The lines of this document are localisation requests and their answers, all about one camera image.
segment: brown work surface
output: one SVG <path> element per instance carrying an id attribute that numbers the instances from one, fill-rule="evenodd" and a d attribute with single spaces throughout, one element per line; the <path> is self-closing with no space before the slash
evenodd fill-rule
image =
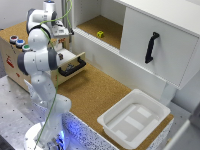
<path id="1" fill-rule="evenodd" d="M 6 28 L 0 31 L 0 37 L 10 43 L 10 37 L 16 35 L 19 39 L 22 39 L 28 44 L 28 34 L 26 32 L 26 21 L 16 24 L 12 27 Z"/>
<path id="2" fill-rule="evenodd" d="M 131 89 L 90 64 L 86 65 L 84 71 L 61 84 L 58 89 L 59 94 L 71 99 L 72 113 L 120 150 L 123 150 L 123 148 L 104 133 L 102 126 L 97 122 L 97 118 L 130 92 Z M 173 116 L 169 115 L 137 150 L 148 148 L 172 119 Z"/>
<path id="3" fill-rule="evenodd" d="M 104 37 L 99 38 L 102 41 L 120 49 L 123 26 L 115 23 L 103 16 L 98 16 L 77 26 L 81 30 L 99 38 L 97 32 L 103 31 Z"/>

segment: white plastic bin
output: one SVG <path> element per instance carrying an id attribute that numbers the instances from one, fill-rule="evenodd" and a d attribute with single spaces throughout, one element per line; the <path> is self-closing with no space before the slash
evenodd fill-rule
<path id="1" fill-rule="evenodd" d="M 136 89 L 101 115 L 98 122 L 122 147 L 136 149 L 169 113 L 169 108 Z"/>

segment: cabinet handle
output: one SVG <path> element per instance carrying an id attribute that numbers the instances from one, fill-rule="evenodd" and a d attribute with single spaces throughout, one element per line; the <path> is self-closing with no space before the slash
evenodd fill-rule
<path id="1" fill-rule="evenodd" d="M 148 45 L 148 49 L 147 49 L 147 54 L 145 57 L 145 63 L 148 64 L 149 62 L 151 62 L 153 60 L 153 57 L 151 57 L 152 54 L 152 50 L 153 50 L 153 46 L 154 46 L 154 40 L 157 39 L 160 35 L 156 32 L 153 32 L 153 36 L 151 37 L 150 41 L 149 41 L 149 45 Z"/>
<path id="2" fill-rule="evenodd" d="M 58 72 L 59 72 L 62 76 L 67 77 L 67 76 L 73 74 L 74 72 L 78 71 L 79 69 L 83 68 L 83 67 L 86 65 L 86 62 L 85 62 L 84 60 L 82 60 L 80 57 L 78 57 L 77 61 L 79 62 L 79 65 L 78 65 L 78 66 L 76 66 L 76 67 L 74 67 L 74 68 L 68 70 L 67 72 L 66 72 L 66 71 L 63 71 L 63 70 L 61 69 L 61 67 L 60 67 L 60 68 L 58 68 Z"/>

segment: yellow object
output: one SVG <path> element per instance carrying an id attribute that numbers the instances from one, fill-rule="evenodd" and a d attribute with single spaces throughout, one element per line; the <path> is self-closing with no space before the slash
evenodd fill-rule
<path id="1" fill-rule="evenodd" d="M 99 38 L 102 38 L 104 36 L 104 33 L 102 31 L 97 32 L 97 36 Z"/>

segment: cabinet door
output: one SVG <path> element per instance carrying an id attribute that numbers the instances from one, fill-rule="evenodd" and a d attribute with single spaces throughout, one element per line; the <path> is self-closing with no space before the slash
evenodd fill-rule
<path id="1" fill-rule="evenodd" d="M 153 60 L 146 64 L 145 56 L 154 32 L 160 37 L 154 40 Z M 191 34 L 127 8 L 120 54 L 179 86 L 197 41 Z"/>

